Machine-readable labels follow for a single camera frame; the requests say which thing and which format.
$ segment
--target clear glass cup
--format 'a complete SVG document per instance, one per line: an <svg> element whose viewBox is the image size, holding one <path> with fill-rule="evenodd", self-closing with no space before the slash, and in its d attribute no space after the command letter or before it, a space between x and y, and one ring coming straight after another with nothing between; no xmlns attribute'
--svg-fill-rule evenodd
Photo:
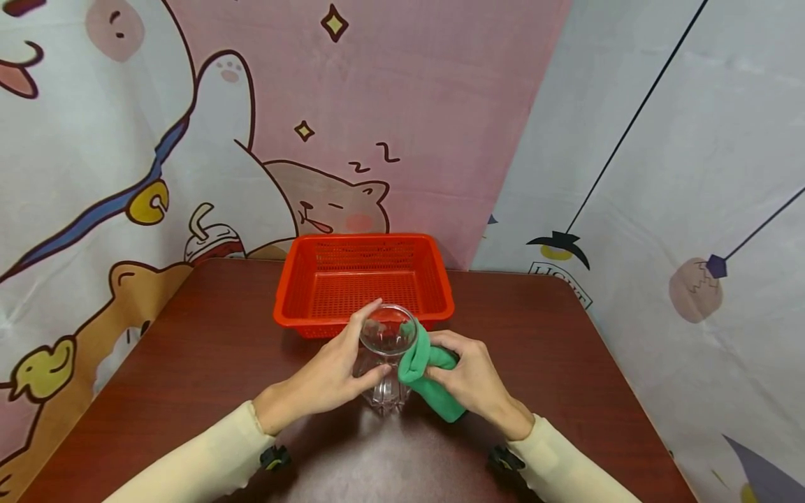
<svg viewBox="0 0 805 503"><path fill-rule="evenodd" d="M353 375L360 377L384 363L392 368L380 384L363 392L380 414L399 412L411 393L411 388L397 379L397 368L403 354L416 342L417 331L414 316L396 304L381 304L363 323L363 347L358 350Z"/></svg>

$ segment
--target pink backdrop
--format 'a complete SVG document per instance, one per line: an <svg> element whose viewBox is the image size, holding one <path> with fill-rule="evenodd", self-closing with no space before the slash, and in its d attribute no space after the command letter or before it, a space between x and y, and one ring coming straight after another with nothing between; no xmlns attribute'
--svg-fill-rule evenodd
<svg viewBox="0 0 805 503"><path fill-rule="evenodd" d="M260 160L387 182L390 231L433 235L448 266L464 269L569 3L338 0L348 25L335 41L320 0L170 2L197 71L221 49L249 65ZM301 121L315 132L307 141Z"/></svg>

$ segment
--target green cloth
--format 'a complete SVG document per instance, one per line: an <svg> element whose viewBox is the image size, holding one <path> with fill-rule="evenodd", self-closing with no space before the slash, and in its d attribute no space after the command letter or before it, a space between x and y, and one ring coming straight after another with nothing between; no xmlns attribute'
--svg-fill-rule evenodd
<svg viewBox="0 0 805 503"><path fill-rule="evenodd" d="M431 338L425 327L418 320L416 320L416 325L419 329L416 342L402 355L397 378L420 394L442 419L448 423L454 423L466 409L448 393L444 386L424 377L424 374L429 365L453 370L458 360L449 351L431 346ZM413 328L413 325L403 324L400 329L405 330L408 327Z"/></svg>

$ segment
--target glass rim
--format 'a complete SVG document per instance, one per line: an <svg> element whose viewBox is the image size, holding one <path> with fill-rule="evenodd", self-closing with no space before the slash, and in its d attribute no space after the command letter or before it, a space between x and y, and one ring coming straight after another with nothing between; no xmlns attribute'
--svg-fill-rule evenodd
<svg viewBox="0 0 805 503"><path fill-rule="evenodd" d="M358 338L361 340L361 343L363 344L363 347L367 348L372 353L381 355L383 357L396 357L396 356L399 356L399 355L405 353L406 351L408 351L409 349L411 349L414 346L414 344L416 343L417 338L419 337L419 327L417 326L417 323L415 322L416 321L416 316L414 316L410 311L408 311L403 306L400 306L398 304L385 304L385 303L380 304L377 309L375 309L374 311L372 311L369 314L369 316L371 316L372 313L380 311L381 309L394 309L396 311L400 311L405 316L407 316L409 320L414 321L414 336L411 337L411 343L409 345L407 345L405 348L395 349L393 351L383 351L381 349L377 349L377 348L374 347L373 344L367 344L366 343L366 338L363 336L363 324L361 325L361 333L360 333ZM365 324L368 319L369 319L369 317L367 316L366 320L364 320L363 323Z"/></svg>

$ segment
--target forearm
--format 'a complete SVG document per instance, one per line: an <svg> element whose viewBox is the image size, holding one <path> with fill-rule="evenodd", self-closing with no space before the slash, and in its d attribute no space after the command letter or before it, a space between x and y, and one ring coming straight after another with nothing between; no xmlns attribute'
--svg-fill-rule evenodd
<svg viewBox="0 0 805 503"><path fill-rule="evenodd" d="M243 488L274 444L263 433L252 402L235 411L129 480L106 503L213 501Z"/></svg>
<svg viewBox="0 0 805 503"><path fill-rule="evenodd" d="M511 399L493 420L509 449L525 463L520 472L546 503L639 503L607 472L581 453L546 419Z"/></svg>

